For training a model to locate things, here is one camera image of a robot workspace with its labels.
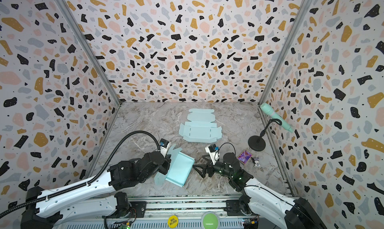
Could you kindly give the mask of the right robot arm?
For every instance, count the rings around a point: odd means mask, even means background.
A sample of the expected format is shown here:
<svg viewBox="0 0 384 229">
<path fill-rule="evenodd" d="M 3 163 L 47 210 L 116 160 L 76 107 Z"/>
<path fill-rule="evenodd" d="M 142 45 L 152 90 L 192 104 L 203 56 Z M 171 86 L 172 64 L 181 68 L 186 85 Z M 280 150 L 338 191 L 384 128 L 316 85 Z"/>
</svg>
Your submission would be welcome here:
<svg viewBox="0 0 384 229">
<path fill-rule="evenodd" d="M 234 153 L 226 153 L 221 161 L 213 163 L 204 155 L 205 164 L 193 165 L 202 177 L 218 174 L 228 178 L 229 185 L 242 193 L 237 200 L 226 201 L 229 216 L 261 216 L 281 229 L 325 229 L 326 225 L 304 198 L 282 195 L 254 178 L 240 165 Z"/>
</svg>

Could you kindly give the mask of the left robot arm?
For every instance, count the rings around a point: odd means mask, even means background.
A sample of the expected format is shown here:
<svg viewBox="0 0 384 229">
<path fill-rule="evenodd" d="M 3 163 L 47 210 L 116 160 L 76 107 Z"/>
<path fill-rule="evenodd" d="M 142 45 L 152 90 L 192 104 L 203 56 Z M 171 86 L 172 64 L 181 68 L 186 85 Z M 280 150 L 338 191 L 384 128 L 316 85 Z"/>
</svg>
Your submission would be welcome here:
<svg viewBox="0 0 384 229">
<path fill-rule="evenodd" d="M 76 189 L 68 186 L 54 190 L 36 187 L 28 191 L 26 210 L 22 214 L 22 229 L 51 229 L 55 225 L 89 216 L 122 218 L 135 208 L 121 190 L 144 183 L 159 172 L 166 175 L 171 155 L 158 151 L 146 153 L 141 159 L 121 161 L 103 172 L 91 183 L 82 180 Z"/>
</svg>

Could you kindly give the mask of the mint paper box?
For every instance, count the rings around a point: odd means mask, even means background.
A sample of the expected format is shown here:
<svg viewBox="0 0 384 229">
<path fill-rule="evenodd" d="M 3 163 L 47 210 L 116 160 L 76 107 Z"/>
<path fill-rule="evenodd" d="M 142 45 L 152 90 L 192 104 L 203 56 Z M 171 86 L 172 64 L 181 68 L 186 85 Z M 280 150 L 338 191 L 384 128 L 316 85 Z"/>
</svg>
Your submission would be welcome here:
<svg viewBox="0 0 384 229">
<path fill-rule="evenodd" d="M 182 148 L 176 148 L 176 144 L 170 147 L 168 154 L 171 155 L 170 168 L 166 175 L 160 172 L 156 173 L 154 177 L 155 184 L 161 186 L 165 181 L 168 181 L 176 186 L 183 187 L 193 168 L 195 159 L 184 154 Z"/>
</svg>

